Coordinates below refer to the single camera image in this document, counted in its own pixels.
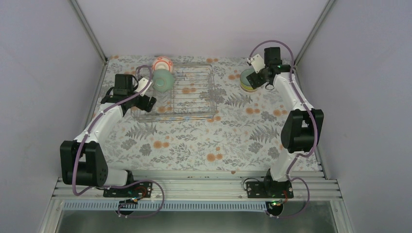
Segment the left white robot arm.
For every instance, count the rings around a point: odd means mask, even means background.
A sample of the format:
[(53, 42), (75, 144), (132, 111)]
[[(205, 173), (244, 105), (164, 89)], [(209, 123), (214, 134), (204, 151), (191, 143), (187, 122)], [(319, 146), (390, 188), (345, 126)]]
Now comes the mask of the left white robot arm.
[(135, 183), (126, 170), (110, 168), (103, 154), (102, 144), (113, 127), (136, 107), (150, 112), (156, 98), (145, 93), (153, 84), (151, 79), (137, 78), (131, 74), (116, 74), (115, 84), (109, 88), (97, 114), (86, 128), (73, 140), (60, 146), (62, 180), (72, 186), (116, 186), (124, 197), (135, 191)]

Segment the yellow green bowl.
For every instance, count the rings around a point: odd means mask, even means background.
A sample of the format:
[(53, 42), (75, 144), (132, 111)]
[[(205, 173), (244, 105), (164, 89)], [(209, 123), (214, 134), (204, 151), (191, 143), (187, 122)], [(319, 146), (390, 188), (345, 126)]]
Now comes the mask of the yellow green bowl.
[(246, 86), (243, 83), (240, 83), (240, 86), (242, 86), (245, 89), (249, 89), (249, 90), (253, 89), (251, 86)]

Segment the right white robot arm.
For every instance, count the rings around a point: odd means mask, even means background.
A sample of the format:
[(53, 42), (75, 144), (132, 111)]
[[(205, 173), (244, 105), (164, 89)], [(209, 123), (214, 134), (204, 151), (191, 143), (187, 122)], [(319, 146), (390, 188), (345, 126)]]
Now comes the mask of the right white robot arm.
[(279, 47), (265, 48), (263, 56), (251, 53), (247, 63), (254, 69), (254, 72), (247, 76), (250, 86), (253, 89), (263, 85), (273, 86), (289, 111), (280, 134), (284, 151), (263, 180), (264, 194), (274, 198), (281, 191), (289, 189), (290, 172), (296, 162), (314, 153), (324, 113), (308, 102), (298, 86), (293, 65), (282, 62)]

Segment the wire dish rack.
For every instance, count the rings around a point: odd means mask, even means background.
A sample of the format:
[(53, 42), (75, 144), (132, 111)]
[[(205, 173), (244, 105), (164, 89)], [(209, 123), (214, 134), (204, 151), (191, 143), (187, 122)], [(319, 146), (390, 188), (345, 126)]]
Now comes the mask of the wire dish rack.
[(171, 89), (161, 93), (151, 86), (146, 92), (157, 99), (152, 111), (132, 110), (132, 117), (139, 122), (211, 119), (217, 110), (212, 65), (176, 64), (172, 74)]

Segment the pale green bowl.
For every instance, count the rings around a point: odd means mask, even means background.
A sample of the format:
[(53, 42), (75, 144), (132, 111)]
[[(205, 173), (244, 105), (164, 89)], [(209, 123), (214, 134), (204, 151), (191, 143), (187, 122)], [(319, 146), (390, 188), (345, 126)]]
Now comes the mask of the pale green bowl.
[(158, 69), (153, 72), (153, 88), (160, 93), (171, 90), (174, 81), (174, 76), (166, 69)]
[(249, 68), (244, 70), (241, 74), (240, 74), (240, 82), (246, 86), (251, 86), (250, 82), (247, 80), (247, 77), (249, 75), (251, 75), (252, 73), (254, 73), (255, 70), (253, 68)]

